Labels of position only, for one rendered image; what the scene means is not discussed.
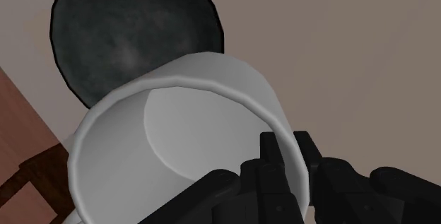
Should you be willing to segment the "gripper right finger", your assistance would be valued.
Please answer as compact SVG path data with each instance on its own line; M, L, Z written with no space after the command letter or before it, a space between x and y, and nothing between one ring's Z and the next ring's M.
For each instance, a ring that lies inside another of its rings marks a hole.
M441 224L441 186L395 167L360 175L323 157L307 131L294 131L310 179L316 224Z

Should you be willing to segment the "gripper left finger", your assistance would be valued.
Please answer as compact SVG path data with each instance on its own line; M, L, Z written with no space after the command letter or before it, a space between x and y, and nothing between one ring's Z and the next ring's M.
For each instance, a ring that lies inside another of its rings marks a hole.
M260 158L240 174L209 172L139 224L305 224L290 192L275 134L260 134Z

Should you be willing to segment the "white cup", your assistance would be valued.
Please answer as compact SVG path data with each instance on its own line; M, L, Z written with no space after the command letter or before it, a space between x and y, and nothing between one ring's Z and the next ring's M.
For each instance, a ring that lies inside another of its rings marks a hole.
M246 62L202 52L173 60L106 95L73 135L62 224L139 224L215 169L239 172L275 134L300 211L310 202L298 142L268 81Z

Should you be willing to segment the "black round plate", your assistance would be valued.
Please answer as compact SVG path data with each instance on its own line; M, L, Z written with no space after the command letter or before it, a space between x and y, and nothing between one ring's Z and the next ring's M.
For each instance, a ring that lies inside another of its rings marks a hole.
M63 79L86 107L181 56L224 50L212 0L55 0L49 36Z

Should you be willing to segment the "dark brown wooden chair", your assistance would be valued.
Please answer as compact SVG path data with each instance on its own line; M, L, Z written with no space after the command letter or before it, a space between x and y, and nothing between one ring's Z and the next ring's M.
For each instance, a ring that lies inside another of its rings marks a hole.
M0 186L0 208L30 183L57 215L50 224L62 224L74 210L69 192L68 157L68 151L58 143L22 162L18 171Z

